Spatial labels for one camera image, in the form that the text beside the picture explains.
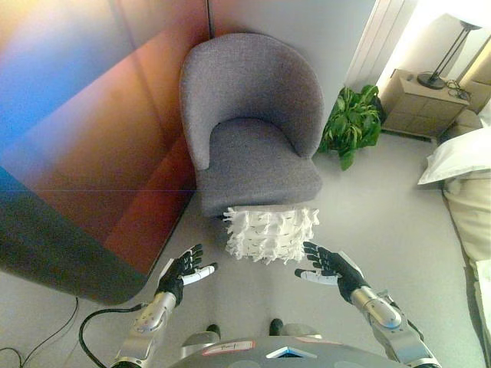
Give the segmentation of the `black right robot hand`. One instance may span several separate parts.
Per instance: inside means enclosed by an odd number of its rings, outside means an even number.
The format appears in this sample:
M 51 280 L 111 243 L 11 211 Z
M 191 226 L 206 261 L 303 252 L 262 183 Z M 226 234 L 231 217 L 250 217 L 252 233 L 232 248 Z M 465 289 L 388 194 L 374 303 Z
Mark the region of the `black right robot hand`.
M 333 252 L 315 243 L 304 241 L 304 253 L 314 270 L 297 268 L 295 276 L 318 284 L 338 285 L 345 301 L 351 304 L 351 294 L 363 286 L 370 287 L 359 267 L 342 251 Z

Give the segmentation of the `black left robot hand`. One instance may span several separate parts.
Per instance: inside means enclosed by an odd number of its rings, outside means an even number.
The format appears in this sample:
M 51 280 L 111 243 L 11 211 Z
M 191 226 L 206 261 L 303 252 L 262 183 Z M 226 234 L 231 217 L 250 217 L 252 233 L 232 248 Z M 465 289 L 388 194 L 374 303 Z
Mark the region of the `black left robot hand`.
M 203 246 L 198 244 L 188 248 L 178 258 L 170 259 L 161 272 L 155 294 L 169 292 L 176 298 L 176 306 L 179 306 L 183 298 L 183 287 L 186 284 L 199 281 L 218 269 L 216 262 L 201 267 L 202 255 Z

